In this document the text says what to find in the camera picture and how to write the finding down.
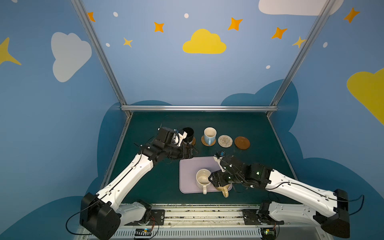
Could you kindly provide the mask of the yellow ceramic mug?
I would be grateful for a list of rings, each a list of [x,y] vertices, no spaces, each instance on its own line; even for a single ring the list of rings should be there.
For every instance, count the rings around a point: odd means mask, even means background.
[[[217,187],[216,190],[222,192],[223,196],[225,198],[229,197],[229,190],[230,190],[231,184],[223,186],[223,187]]]

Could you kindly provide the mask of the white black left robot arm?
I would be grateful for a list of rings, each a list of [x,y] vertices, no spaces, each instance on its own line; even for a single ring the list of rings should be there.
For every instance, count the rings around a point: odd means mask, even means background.
[[[186,129],[159,128],[150,142],[140,147],[132,162],[96,194],[87,193],[81,201],[80,225],[100,240],[109,240],[121,226],[151,222],[152,207],[144,201],[121,206],[138,181],[165,158],[190,159],[193,134]]]

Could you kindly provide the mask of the white cream ceramic mug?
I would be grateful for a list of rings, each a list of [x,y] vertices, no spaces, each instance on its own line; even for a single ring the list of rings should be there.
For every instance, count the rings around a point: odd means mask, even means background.
[[[211,185],[209,177],[211,172],[207,169],[201,169],[196,174],[196,184],[202,190],[203,194],[206,195],[208,188]]]

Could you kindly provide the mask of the small brown wooden coaster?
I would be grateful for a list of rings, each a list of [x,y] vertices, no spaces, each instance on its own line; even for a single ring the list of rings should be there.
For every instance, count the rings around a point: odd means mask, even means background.
[[[246,137],[239,136],[235,139],[235,145],[240,150],[247,150],[251,143]]]

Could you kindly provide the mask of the multicolour woven round coaster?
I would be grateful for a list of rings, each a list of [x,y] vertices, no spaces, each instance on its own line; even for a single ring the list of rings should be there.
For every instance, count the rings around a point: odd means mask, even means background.
[[[218,138],[218,143],[223,148],[229,148],[233,144],[233,139],[228,135],[221,135]]]

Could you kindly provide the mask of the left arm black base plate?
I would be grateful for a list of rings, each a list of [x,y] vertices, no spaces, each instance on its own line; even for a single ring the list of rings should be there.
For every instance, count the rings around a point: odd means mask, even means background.
[[[126,224],[126,226],[151,226],[153,223],[163,226],[165,210],[147,210],[142,219]]]

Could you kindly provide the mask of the tan woven rattan coaster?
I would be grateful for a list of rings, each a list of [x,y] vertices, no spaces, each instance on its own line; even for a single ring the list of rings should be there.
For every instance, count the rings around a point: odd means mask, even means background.
[[[216,144],[217,140],[214,139],[214,141],[209,145],[209,144],[207,144],[206,141],[205,141],[205,136],[202,136],[202,137],[201,137],[201,142],[202,142],[202,144],[203,144],[204,146],[211,147],[211,146],[214,146],[214,145]]]

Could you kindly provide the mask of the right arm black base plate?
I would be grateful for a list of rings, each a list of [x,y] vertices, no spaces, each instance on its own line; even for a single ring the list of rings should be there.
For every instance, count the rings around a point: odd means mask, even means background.
[[[242,210],[245,225],[284,225],[284,221],[276,221],[268,210]]]

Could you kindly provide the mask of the cream mug blue handle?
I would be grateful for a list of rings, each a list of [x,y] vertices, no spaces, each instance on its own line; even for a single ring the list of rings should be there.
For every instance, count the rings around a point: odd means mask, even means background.
[[[204,130],[205,141],[207,144],[211,144],[216,139],[217,131],[212,127],[208,127]]]

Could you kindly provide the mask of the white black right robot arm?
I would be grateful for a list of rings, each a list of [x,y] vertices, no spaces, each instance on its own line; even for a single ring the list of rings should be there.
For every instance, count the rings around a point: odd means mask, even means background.
[[[310,224],[338,238],[350,237],[350,214],[347,192],[327,191],[301,183],[279,171],[259,163],[246,165],[235,156],[216,154],[214,161],[220,166],[211,173],[209,181],[214,187],[240,184],[246,188],[277,193],[297,201],[281,204],[264,201],[260,208],[244,214],[251,225],[283,225],[286,223]]]

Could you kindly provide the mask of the black ceramic mug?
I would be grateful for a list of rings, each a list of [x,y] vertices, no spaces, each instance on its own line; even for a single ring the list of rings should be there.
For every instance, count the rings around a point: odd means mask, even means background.
[[[183,142],[191,145],[194,140],[194,130],[190,127],[186,127],[183,128],[183,131],[187,134],[187,136],[183,139]]]

